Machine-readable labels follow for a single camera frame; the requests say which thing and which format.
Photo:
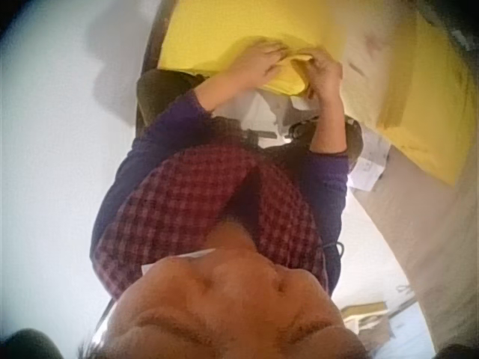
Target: checkered fabric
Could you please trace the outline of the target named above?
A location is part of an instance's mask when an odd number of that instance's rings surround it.
[[[248,173],[260,174],[258,252],[312,273],[328,290],[313,214],[287,175],[240,145],[208,144],[177,153],[153,170],[118,210],[94,252],[94,269],[113,298],[141,266],[202,249],[206,235]]]

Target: purple long-sleeve shirt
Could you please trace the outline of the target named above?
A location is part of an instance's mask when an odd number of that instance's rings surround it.
[[[209,117],[210,114],[201,107],[195,93],[190,91],[178,97],[142,137],[133,141],[132,149],[119,167],[115,181],[100,207],[93,230],[91,255],[121,205],[153,169],[175,153],[209,141],[210,131],[204,121]],[[336,243],[346,200],[347,171],[346,156],[309,152],[296,178],[296,184],[311,207],[318,234],[323,240],[330,292],[338,283],[341,271]],[[254,177],[247,182],[254,182]],[[251,193],[251,186],[242,186],[240,191]],[[256,201],[253,199],[236,201],[235,212],[252,213],[254,210],[251,210],[251,206],[254,203]]]

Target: hand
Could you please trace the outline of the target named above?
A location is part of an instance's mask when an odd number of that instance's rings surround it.
[[[310,61],[299,62],[309,80],[310,89],[321,102],[340,98],[343,67],[324,49],[304,49],[299,53],[310,55]]]
[[[287,55],[287,48],[279,42],[260,40],[248,47],[225,73],[239,90],[261,87],[281,71],[278,62]]]

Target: yellow padded envelope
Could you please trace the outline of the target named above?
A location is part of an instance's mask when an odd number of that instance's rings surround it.
[[[448,34],[419,12],[397,39],[378,130],[421,169],[453,185],[476,133],[478,89]]]
[[[344,39],[325,0],[177,0],[159,68],[211,76],[258,38],[295,51],[323,46],[339,59]],[[304,79],[287,59],[266,89],[296,95]]]

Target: white wall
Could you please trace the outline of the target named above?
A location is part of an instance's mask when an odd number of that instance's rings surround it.
[[[72,358],[109,301],[91,229],[159,1],[34,0],[1,42],[2,336],[36,328]]]

